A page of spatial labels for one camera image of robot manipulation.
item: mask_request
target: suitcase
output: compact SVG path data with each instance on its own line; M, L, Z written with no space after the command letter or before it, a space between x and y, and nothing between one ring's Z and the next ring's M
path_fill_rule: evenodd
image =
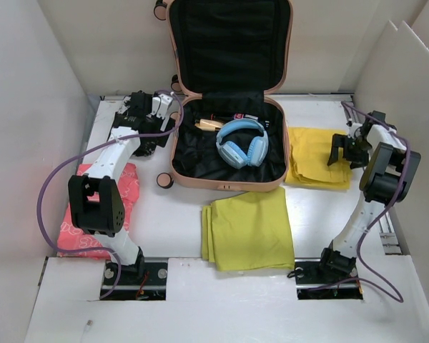
M267 94L286 77L292 27L288 0L174 0L167 21L184 100L184 120L174 136L171 174L185 187L268 192L289 168L289 138L282 107ZM260 166L235 169L216 148L215 131L200 119L235 114L268 122L269 149ZM257 131L226 140L247 151Z

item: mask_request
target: folded cloth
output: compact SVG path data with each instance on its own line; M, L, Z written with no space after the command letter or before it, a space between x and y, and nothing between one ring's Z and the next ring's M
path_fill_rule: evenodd
M222 199L202 211L202 258L220 271L294 269L285 190Z
M77 175L82 175L91 164L80 164ZM139 182L137 176L137 168L132 163L127 163L119 178L117 188L121 195L122 203L124 204L124 228L129 231L130 216L132 207L139 198ZM99 195L95 194L90 199L97 200ZM60 226L60 235L57 239L57 246L62 249L74 250L92 247L101 247L102 245L92 235L84 234L81 229L74 227L72 224L72 214L70 206L66 209L64 221ZM94 258L109 258L108 252L104 250L94 250L93 252L80 252L78 254L70 254L70 256L83 256Z
M332 136L343 131L288 127L290 169L285 182L326 189L349 189L351 169L347 161L328 166Z

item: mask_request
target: suitcase lid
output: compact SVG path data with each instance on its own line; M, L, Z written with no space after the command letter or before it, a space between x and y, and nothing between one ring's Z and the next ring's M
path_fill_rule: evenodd
M278 90L286 78L289 0L174 0L167 20L186 95Z

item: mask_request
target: blue headphones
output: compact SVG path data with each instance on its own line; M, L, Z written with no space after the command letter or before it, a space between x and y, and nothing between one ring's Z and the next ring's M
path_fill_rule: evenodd
M262 133L262 136L257 136L251 141L248 154L245 154L233 141L221 144L224 137L240 129L257 129ZM216 136L216 147L222 159L234 168L240 169L246 165L260 166L269 150L269 137L264 127L257 121L237 119L228 122L220 129Z

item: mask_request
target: green cloth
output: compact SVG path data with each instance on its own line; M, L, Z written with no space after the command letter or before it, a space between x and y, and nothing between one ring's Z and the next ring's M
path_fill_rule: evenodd
M220 271L294 269L285 190L250 192L202 211L202 258Z

